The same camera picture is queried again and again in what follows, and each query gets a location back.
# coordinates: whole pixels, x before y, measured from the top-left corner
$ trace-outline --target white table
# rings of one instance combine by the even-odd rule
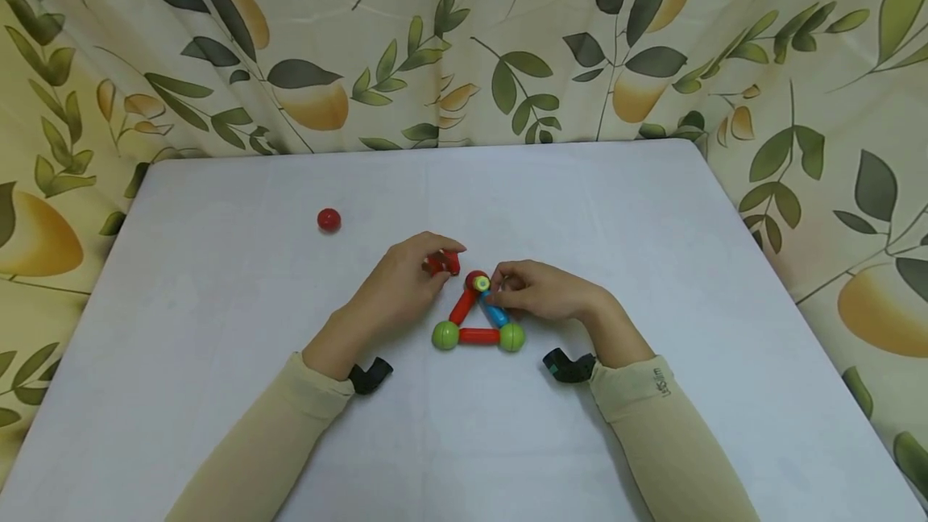
[[[331,205],[343,227],[319,234]],[[148,173],[0,496],[0,520],[161,520],[199,463],[391,243],[463,241],[465,271],[548,261],[622,298],[764,521],[924,520],[689,143],[163,162]],[[647,520],[586,386],[590,350],[433,349],[453,280],[396,369],[322,439],[279,520]],[[488,326],[480,311],[468,325]],[[368,363],[374,352],[367,359]]]

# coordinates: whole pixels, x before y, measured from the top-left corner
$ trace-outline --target curtain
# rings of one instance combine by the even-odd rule
[[[2,0],[0,19],[0,479],[153,163],[684,138],[928,493],[924,0]]]

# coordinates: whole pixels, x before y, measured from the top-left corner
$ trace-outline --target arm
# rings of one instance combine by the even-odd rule
[[[760,520],[725,451],[621,304],[603,298],[585,326],[599,358],[593,397],[654,521]]]
[[[166,522],[273,520],[299,478],[317,439],[354,394],[346,381],[362,350],[378,335],[411,325],[450,274],[429,277],[426,255],[462,252],[430,233],[391,246],[346,306],[275,380],[219,442],[190,479]]]
[[[759,520],[706,422],[621,304],[587,280],[533,261],[503,262],[493,304],[550,320],[578,319],[599,362],[590,387],[622,443],[654,522]]]

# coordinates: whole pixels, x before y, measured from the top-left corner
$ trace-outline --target arm sleeve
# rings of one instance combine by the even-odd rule
[[[663,357],[599,363],[590,388],[654,522],[760,520],[738,474]]]
[[[190,479],[166,522],[273,520],[316,445],[354,394],[293,353]]]

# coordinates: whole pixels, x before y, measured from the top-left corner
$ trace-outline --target hand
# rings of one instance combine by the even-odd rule
[[[462,243],[425,233],[391,246],[344,310],[375,334],[419,320],[451,278],[450,272],[430,276],[422,262],[439,250],[464,252]]]
[[[343,381],[375,335],[419,320],[451,277],[449,272],[430,276],[422,270],[426,257],[439,250],[464,252],[466,248],[428,231],[391,246],[346,306],[332,313],[305,347],[305,365]]]
[[[521,309],[548,319],[579,320],[585,327],[599,362],[618,368],[654,358],[625,309],[609,291],[554,266],[520,260],[500,262],[490,278],[487,302],[505,309]]]
[[[597,308],[615,301],[601,286],[535,260],[500,262],[490,282],[489,304],[550,321],[585,322]]]

